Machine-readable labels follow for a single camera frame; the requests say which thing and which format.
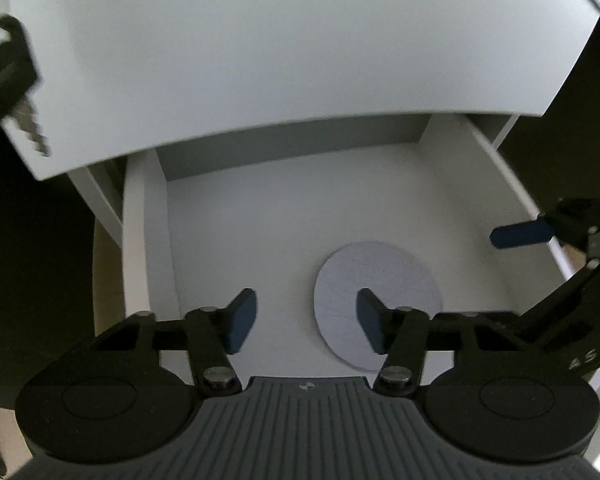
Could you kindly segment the grey round coaster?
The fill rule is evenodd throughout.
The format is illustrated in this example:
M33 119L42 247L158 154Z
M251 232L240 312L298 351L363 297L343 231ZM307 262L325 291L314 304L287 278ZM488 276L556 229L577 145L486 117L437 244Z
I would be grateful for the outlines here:
M429 316L442 311L430 270L413 254L384 242L358 242L334 252L318 271L314 314L324 341L357 370L376 373L401 327L397 308Z

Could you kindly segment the white drawer cabinet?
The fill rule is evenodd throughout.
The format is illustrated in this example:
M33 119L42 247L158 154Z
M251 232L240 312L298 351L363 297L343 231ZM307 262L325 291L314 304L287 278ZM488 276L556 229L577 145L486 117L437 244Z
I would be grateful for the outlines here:
M600 0L0 0L26 29L47 179L201 136L406 113L539 115Z

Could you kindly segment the black keys in lock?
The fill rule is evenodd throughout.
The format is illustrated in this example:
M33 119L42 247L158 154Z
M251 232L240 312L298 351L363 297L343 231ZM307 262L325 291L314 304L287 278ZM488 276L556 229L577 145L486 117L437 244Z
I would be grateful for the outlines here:
M0 123L12 119L35 151L50 157L50 146L38 123L38 110L30 93L40 82L28 34L23 24L10 14L0 14Z

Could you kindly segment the white drawer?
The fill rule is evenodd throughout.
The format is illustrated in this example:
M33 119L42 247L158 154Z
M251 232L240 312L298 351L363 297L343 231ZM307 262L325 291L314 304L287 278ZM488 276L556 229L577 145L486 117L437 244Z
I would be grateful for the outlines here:
M234 357L241 378L347 376L318 333L313 289L344 245L380 240L431 271L449 311L522 312L571 278L557 242L498 250L492 229L535 203L462 115L417 142L306 155L169 180L153 150L130 156L123 195L129 312L174 320L253 289L258 316Z

